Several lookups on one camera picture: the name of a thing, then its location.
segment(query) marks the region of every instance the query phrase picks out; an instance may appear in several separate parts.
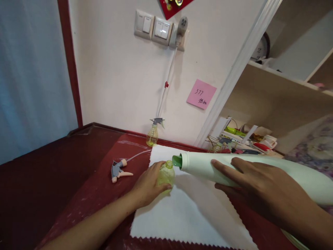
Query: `white cloth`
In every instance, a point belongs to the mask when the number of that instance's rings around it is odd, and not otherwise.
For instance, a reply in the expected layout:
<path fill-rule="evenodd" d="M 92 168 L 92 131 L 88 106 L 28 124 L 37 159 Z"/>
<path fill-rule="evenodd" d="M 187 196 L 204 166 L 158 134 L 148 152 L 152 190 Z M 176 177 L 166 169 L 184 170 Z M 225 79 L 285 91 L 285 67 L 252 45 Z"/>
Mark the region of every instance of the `white cloth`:
<path fill-rule="evenodd" d="M 156 145 L 150 164 L 171 160 L 182 150 Z M 136 211 L 130 235 L 142 238 L 215 245 L 235 249 L 258 249 L 228 197 L 214 183 L 174 167 L 176 177 L 168 195 Z"/>

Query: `red tablecloth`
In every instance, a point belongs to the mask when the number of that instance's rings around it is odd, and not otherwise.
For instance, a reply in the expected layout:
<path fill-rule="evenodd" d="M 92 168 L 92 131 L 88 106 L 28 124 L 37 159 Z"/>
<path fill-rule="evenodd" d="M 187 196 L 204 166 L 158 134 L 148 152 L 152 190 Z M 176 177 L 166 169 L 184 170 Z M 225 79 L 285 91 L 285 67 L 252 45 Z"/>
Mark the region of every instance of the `red tablecloth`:
<path fill-rule="evenodd" d="M 191 146 L 162 140 L 159 140 L 158 144 L 186 151 L 204 151 Z M 110 176 L 113 160 L 129 159 L 137 153 L 148 149 L 151 148 L 146 145 L 145 138 L 134 134 L 122 135 L 104 157 L 98 170 L 78 190 L 67 207 L 58 216 L 55 224 L 37 248 L 41 248 L 65 230 L 73 227 L 84 218 L 130 191 L 138 177 L 147 169 L 150 162 L 150 152 L 143 153 L 132 159 L 124 168 L 124 171 L 133 173 L 133 177 L 122 177 L 116 183 L 111 182 Z M 260 250 L 296 250 L 278 227 L 237 200 L 230 199 L 230 201 Z M 130 236 L 130 228 L 133 218 L 134 214 L 128 216 L 106 240 L 101 249 L 109 249 L 108 246 L 110 246 L 110 249 L 217 249 L 217 247 L 212 246 L 189 244 L 166 239 L 132 238 Z"/>

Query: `blue curtain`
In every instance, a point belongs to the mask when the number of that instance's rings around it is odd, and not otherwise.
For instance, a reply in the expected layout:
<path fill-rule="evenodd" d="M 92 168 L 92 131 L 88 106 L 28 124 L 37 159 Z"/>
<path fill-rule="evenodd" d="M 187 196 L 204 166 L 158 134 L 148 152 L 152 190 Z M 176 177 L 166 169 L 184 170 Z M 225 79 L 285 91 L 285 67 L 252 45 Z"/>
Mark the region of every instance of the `blue curtain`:
<path fill-rule="evenodd" d="M 57 0 L 1 0 L 0 164 L 75 128 Z"/>

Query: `bottle neck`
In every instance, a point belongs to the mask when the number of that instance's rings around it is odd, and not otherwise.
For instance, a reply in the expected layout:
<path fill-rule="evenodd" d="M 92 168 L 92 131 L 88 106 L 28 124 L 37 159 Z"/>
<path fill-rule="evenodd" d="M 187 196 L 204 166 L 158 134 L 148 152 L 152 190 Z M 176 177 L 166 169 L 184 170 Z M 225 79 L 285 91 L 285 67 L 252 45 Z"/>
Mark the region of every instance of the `bottle neck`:
<path fill-rule="evenodd" d="M 173 168 L 172 161 L 170 161 L 170 160 L 166 161 L 165 166 L 166 166 L 168 169 L 172 169 L 172 168 Z"/>

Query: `white mug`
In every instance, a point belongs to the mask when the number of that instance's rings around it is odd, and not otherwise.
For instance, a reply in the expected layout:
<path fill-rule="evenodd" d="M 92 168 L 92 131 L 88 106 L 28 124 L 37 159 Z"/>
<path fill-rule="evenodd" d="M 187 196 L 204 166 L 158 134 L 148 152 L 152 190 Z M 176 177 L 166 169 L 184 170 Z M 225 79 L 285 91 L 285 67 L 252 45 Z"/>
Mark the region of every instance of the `white mug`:
<path fill-rule="evenodd" d="M 264 138 L 259 143 L 266 145 L 270 149 L 273 149 L 278 144 L 277 138 L 272 137 L 270 135 L 265 135 Z"/>

